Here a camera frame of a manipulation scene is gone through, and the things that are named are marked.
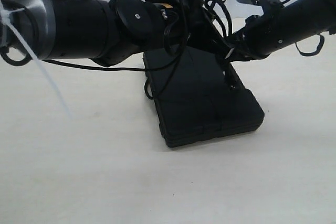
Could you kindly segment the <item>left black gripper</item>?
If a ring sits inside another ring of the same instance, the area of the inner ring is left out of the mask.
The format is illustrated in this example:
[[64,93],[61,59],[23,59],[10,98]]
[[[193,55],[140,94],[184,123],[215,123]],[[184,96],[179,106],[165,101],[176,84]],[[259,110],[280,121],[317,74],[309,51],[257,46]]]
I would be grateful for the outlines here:
[[232,56],[235,46],[230,44],[211,21],[210,12],[203,7],[203,0],[146,0],[168,15],[165,28],[159,28],[147,51],[165,45],[185,46],[221,55]]

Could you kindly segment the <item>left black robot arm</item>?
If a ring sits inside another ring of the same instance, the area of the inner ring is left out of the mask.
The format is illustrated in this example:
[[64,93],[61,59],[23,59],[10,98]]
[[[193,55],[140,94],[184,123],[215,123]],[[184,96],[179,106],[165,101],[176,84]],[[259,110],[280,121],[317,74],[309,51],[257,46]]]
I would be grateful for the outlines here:
[[1,57],[22,66],[87,58],[115,66],[141,52],[186,47],[213,54],[231,44],[202,0],[1,0]]

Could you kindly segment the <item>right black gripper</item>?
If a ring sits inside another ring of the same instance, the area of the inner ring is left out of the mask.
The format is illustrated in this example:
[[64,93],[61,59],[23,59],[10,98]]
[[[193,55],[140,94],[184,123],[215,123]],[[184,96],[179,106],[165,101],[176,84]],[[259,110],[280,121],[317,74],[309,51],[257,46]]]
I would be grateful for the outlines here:
[[254,61],[263,60],[267,54],[254,48],[254,37],[249,35],[249,30],[260,20],[260,15],[250,15],[245,19],[243,28],[228,36],[228,41],[234,46],[234,50],[228,57],[228,61]]

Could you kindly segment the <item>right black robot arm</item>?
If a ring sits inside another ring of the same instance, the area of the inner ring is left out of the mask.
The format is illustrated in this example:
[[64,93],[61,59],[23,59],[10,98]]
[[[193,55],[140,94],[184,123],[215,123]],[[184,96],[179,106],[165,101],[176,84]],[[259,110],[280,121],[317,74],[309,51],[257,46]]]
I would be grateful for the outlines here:
[[276,3],[262,16],[246,19],[244,27],[230,37],[235,49],[227,60],[262,60],[317,35],[320,42],[316,50],[302,54],[314,56],[323,46],[323,32],[335,34],[335,0],[297,0],[287,6]]

